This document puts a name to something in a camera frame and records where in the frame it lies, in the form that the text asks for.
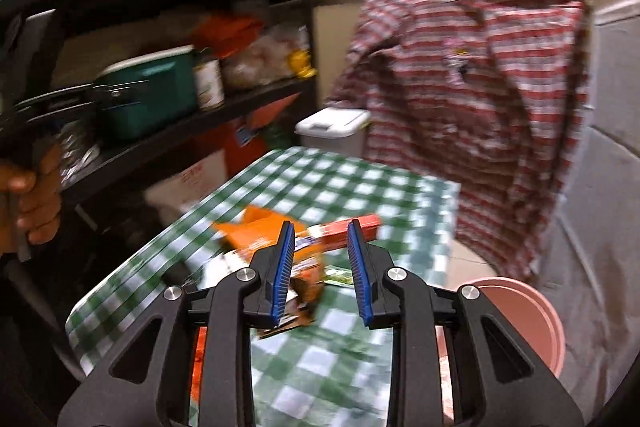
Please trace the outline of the person left hand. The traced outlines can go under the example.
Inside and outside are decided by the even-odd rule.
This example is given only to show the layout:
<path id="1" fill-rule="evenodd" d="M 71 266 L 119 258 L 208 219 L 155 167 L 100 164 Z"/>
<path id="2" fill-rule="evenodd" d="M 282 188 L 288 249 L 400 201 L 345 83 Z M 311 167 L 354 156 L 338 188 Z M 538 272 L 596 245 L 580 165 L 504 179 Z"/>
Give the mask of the person left hand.
<path id="1" fill-rule="evenodd" d="M 1 161 L 1 195 L 16 198 L 17 213 L 1 209 L 1 254 L 17 251 L 17 234 L 32 245 L 48 243 L 60 227 L 62 148 L 53 143 L 36 171 Z"/>

